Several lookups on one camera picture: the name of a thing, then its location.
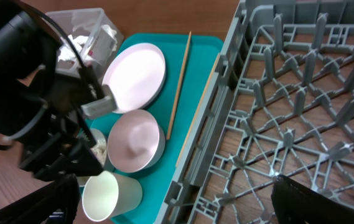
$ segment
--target pink plate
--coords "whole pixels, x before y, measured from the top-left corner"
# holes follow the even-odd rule
[[[143,108],[160,92],[165,80],[165,60],[153,44],[133,45],[121,52],[107,69],[102,84],[113,92],[115,113]]]
[[[165,137],[156,119],[147,111],[130,111],[113,125],[108,138],[108,156],[122,172],[136,172],[155,164],[164,151]]]

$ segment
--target dish rack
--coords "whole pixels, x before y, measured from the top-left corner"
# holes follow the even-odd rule
[[[241,0],[156,223],[277,223],[284,174],[354,210],[354,0]]]

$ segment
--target teal mat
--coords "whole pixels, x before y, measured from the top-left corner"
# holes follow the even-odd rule
[[[159,96],[145,109],[156,118],[165,135],[167,134],[187,39],[188,35],[135,34],[126,39],[119,50],[120,53],[134,44],[143,42],[154,44],[162,50],[166,66],[164,86]],[[210,70],[217,53],[221,51],[222,45],[223,42],[216,37],[192,36],[171,139],[167,141],[163,156],[159,162],[152,167],[134,174],[124,174],[118,170],[116,171],[137,179],[142,185],[144,196],[138,208],[112,218],[115,223],[154,223],[169,188],[175,171],[175,163],[185,141]],[[103,116],[94,120],[91,127],[99,129],[107,136],[119,117],[119,114]]]

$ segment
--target wooden stick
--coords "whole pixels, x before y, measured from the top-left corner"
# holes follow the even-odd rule
[[[186,48],[185,48],[184,59],[183,59],[183,61],[182,61],[181,71],[180,71],[180,73],[179,73],[177,91],[175,92],[174,105],[172,106],[172,112],[171,112],[171,118],[170,118],[170,123],[169,123],[169,129],[168,129],[168,131],[167,131],[167,137],[166,137],[167,140],[169,140],[170,137],[171,137],[172,125],[174,124],[175,113],[177,112],[177,105],[178,105],[178,100],[179,100],[179,94],[180,94],[180,92],[181,92],[181,86],[182,86],[182,82],[183,82],[183,80],[184,80],[185,66],[186,66],[186,64],[187,64],[187,59],[188,59],[188,52],[189,52],[189,45],[190,45],[190,38],[191,38],[191,36],[192,36],[192,31],[189,32],[188,41],[187,41],[187,46],[186,46]]]
[[[184,144],[182,145],[182,149],[181,149],[181,152],[179,153],[179,156],[178,156],[178,159],[177,159],[177,163],[175,164],[175,167],[178,166],[179,160],[181,159],[182,153],[183,153],[183,151],[184,151],[184,149],[185,149],[185,145],[186,145],[186,143],[187,143],[187,141],[188,141],[188,137],[189,137],[190,131],[192,130],[192,126],[193,126],[193,124],[195,123],[196,116],[197,116],[197,113],[199,112],[199,108],[200,108],[200,105],[202,104],[203,98],[204,98],[204,96],[206,95],[207,87],[208,87],[208,84],[210,84],[210,80],[212,79],[212,76],[213,76],[215,67],[216,67],[216,65],[217,65],[218,59],[220,59],[220,54],[217,55],[217,57],[216,57],[216,59],[215,59],[215,61],[214,61],[214,64],[213,64],[213,68],[212,68],[212,70],[211,70],[211,72],[210,72],[210,75],[208,76],[206,85],[205,85],[204,90],[203,90],[203,93],[202,93],[202,97],[200,97],[199,104],[197,105],[195,115],[193,116],[193,120],[192,120],[192,122],[191,122],[191,124],[190,124],[189,130],[188,130],[188,133],[187,133],[187,136],[185,137],[185,141],[184,141]]]

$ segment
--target transparent box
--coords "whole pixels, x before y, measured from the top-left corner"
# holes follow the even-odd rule
[[[115,58],[123,35],[109,20],[102,8],[75,9],[46,13],[67,35],[73,38],[84,36],[85,44],[81,44],[80,57],[84,62],[92,64],[99,81],[110,63]],[[57,70],[77,73],[79,65],[75,57],[70,60],[58,60]]]

